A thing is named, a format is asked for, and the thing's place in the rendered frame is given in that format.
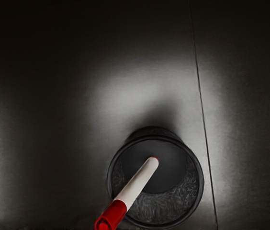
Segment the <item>white marker with red cap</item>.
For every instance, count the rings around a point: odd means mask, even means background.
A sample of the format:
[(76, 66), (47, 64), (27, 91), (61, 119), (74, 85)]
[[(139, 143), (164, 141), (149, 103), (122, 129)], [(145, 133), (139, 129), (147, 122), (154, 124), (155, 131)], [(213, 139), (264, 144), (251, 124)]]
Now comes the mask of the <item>white marker with red cap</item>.
[(148, 158), (95, 221), (94, 230), (116, 230), (158, 166), (156, 157)]

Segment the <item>black mesh pen holder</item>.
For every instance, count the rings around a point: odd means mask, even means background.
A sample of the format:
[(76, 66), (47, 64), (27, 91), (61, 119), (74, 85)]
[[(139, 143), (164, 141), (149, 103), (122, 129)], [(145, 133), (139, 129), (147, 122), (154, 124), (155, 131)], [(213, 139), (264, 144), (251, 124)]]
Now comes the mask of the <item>black mesh pen holder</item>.
[(115, 198), (149, 157), (156, 157), (159, 166), (124, 219), (147, 230), (169, 230), (192, 215), (204, 187), (197, 157), (169, 129), (147, 126), (134, 131), (110, 162), (107, 191)]

